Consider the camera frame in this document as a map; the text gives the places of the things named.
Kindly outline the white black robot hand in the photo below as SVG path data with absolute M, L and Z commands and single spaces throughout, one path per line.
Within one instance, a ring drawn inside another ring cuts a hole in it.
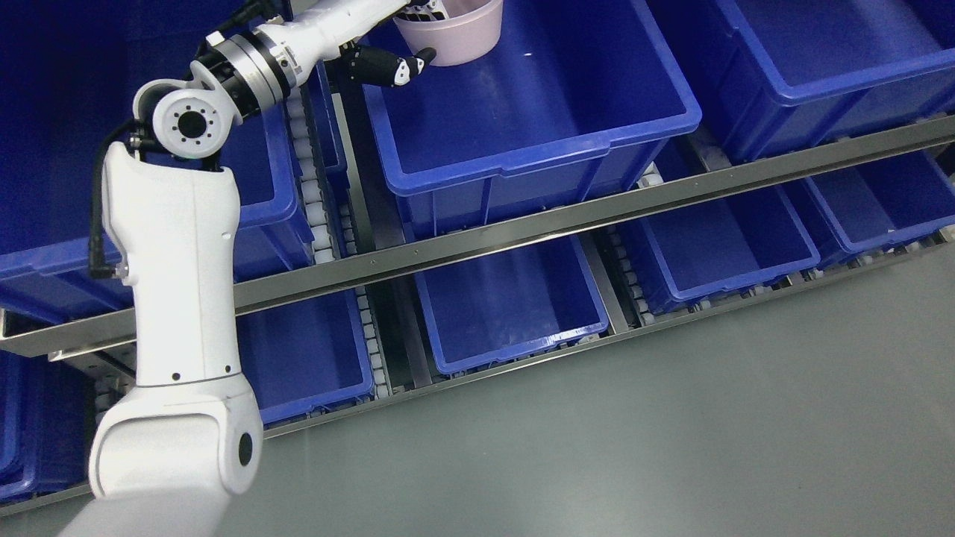
M 433 23 L 451 18 L 444 1 L 318 1 L 293 18 L 306 58 L 340 61 L 347 76 L 376 87 L 402 87 L 436 58 L 431 45 L 395 52 L 373 45 L 372 35 L 395 22 Z

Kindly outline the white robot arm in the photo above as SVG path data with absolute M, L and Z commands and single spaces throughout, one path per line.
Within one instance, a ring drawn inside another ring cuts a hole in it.
M 93 500 L 64 536 L 213 536 L 252 486 L 263 422 L 242 373 L 233 255 L 239 193 L 217 163 L 230 131 L 286 101 L 322 61 L 405 7 L 319 1 L 225 38 L 191 78 L 139 88 L 132 125 L 100 157 L 90 272 L 133 289 L 134 387 L 106 411 L 89 459 Z

